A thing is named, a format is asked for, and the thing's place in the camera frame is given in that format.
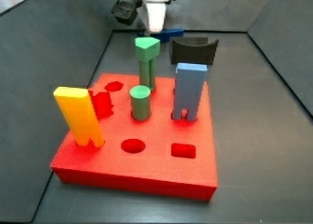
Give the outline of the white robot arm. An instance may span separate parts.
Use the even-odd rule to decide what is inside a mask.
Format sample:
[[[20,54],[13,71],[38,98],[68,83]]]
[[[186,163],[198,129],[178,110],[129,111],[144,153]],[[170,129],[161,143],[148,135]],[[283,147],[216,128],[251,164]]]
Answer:
[[[141,0],[141,6],[136,9],[141,23],[149,33],[163,30],[166,6],[175,0]]]

